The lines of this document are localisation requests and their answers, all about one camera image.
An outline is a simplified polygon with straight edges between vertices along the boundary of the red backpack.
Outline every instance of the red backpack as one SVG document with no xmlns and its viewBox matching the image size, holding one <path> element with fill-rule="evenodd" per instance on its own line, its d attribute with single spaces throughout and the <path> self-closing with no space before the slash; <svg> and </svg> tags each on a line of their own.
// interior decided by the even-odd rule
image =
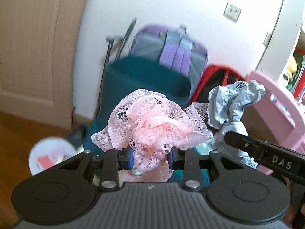
<svg viewBox="0 0 305 229">
<path fill-rule="evenodd" d="M 244 78 L 233 68 L 223 64 L 210 64 L 205 69 L 202 77 L 191 98 L 191 102 L 209 102 L 209 92 L 217 86 L 227 86 Z"/>
</svg>

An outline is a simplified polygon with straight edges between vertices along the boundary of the purple backpack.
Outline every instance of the purple backpack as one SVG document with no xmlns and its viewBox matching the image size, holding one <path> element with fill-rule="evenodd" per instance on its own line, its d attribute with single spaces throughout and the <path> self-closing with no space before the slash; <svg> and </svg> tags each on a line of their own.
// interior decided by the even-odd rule
<svg viewBox="0 0 305 229">
<path fill-rule="evenodd" d="M 191 39 L 186 27 L 175 29 L 158 24 L 147 25 L 137 32 L 130 55 L 146 57 L 188 77 L 191 95 L 208 60 L 206 47 Z"/>
</svg>

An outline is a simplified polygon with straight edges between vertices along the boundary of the floor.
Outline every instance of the floor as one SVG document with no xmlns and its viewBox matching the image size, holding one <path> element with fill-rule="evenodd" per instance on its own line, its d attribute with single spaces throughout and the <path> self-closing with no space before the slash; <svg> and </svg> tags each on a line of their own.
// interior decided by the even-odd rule
<svg viewBox="0 0 305 229">
<path fill-rule="evenodd" d="M 11 228 L 18 218 L 11 192 L 31 175 L 28 154 L 32 146 L 49 136 L 65 137 L 69 131 L 0 113 L 0 229 Z"/>
</svg>

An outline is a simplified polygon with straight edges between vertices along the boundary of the pink mesh bath sponge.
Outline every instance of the pink mesh bath sponge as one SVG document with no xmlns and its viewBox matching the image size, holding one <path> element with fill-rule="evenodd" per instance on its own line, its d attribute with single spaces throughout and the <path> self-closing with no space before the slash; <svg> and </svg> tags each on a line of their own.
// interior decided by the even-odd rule
<svg viewBox="0 0 305 229">
<path fill-rule="evenodd" d="M 134 149 L 134 169 L 123 171 L 126 181 L 166 182 L 172 170 L 167 154 L 174 146 L 192 148 L 210 139 L 203 119 L 206 103 L 192 103 L 182 110 L 157 92 L 138 89 L 115 107 L 108 125 L 92 135 L 92 142 L 107 151 Z"/>
</svg>

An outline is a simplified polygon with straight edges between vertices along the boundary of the electrical socket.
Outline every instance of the electrical socket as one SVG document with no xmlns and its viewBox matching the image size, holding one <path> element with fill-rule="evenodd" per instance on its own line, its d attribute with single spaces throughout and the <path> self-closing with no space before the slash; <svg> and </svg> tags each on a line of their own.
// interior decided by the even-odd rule
<svg viewBox="0 0 305 229">
<path fill-rule="evenodd" d="M 230 20 L 237 22 L 240 12 L 242 11 L 241 8 L 235 6 L 234 4 L 228 2 L 225 12 L 224 12 L 224 16 L 229 18 Z"/>
</svg>

